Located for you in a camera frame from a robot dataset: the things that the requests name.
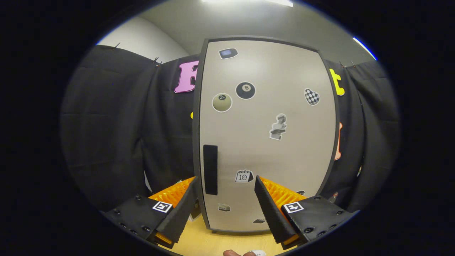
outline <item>pink letter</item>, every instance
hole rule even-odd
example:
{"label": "pink letter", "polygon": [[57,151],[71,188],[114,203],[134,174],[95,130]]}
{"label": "pink letter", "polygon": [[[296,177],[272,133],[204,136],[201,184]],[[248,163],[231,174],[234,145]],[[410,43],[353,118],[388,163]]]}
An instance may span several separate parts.
{"label": "pink letter", "polygon": [[191,92],[194,90],[194,85],[191,84],[191,77],[194,77],[196,80],[197,68],[193,71],[193,67],[197,66],[199,61],[187,62],[181,64],[180,67],[180,78],[178,80],[178,85],[174,89],[175,93],[181,92]]}

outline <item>black door handle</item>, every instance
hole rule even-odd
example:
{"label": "black door handle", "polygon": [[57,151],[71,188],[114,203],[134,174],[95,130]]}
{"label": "black door handle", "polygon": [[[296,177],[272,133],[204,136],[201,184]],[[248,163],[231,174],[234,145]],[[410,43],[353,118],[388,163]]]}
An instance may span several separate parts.
{"label": "black door handle", "polygon": [[218,195],[218,146],[204,145],[203,154],[205,193]]}

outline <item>ceiling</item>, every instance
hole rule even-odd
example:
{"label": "ceiling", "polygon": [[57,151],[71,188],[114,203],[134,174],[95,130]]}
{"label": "ceiling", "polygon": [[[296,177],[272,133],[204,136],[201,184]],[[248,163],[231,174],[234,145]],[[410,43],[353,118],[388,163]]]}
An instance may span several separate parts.
{"label": "ceiling", "polygon": [[268,36],[318,48],[325,59],[345,66],[374,60],[347,31],[319,11],[266,1],[202,2],[169,0],[139,15],[152,22],[190,55],[205,38],[232,35]]}

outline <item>wooden table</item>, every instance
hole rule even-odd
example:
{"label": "wooden table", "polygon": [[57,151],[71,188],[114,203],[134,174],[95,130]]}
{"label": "wooden table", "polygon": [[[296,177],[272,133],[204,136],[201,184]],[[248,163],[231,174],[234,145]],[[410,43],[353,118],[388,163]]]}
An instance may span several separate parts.
{"label": "wooden table", "polygon": [[270,231],[212,233],[206,229],[202,216],[199,216],[194,222],[188,220],[178,243],[172,249],[165,249],[185,256],[222,256],[225,250],[233,250],[240,255],[251,250],[263,250],[267,256],[274,256],[294,248],[283,250],[281,244],[275,243]]}

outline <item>human hand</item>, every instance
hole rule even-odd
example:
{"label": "human hand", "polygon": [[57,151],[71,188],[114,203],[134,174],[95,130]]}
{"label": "human hand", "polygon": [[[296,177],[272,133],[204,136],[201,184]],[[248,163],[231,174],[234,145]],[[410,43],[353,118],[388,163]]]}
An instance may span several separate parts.
{"label": "human hand", "polygon": [[[242,256],[242,255],[234,252],[233,250],[227,250],[227,251],[223,252],[223,256]],[[243,256],[256,256],[256,254],[254,254],[254,252],[250,251],[250,252],[245,253]]]}

